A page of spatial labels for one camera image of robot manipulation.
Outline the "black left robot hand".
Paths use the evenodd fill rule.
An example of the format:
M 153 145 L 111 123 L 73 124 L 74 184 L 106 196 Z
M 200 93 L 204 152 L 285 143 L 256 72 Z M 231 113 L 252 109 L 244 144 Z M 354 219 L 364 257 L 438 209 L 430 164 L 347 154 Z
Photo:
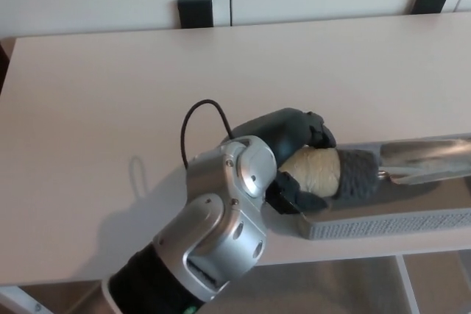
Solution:
M 269 146 L 277 167 L 304 146 L 317 149 L 336 147 L 336 140 L 320 115 L 294 108 L 283 108 L 241 124 L 233 128 L 224 141 L 248 135 L 259 137 Z M 265 192 L 264 201 L 281 215 L 327 208 L 327 202 L 322 197 L 301 190 L 300 178 L 292 172 L 277 172 Z

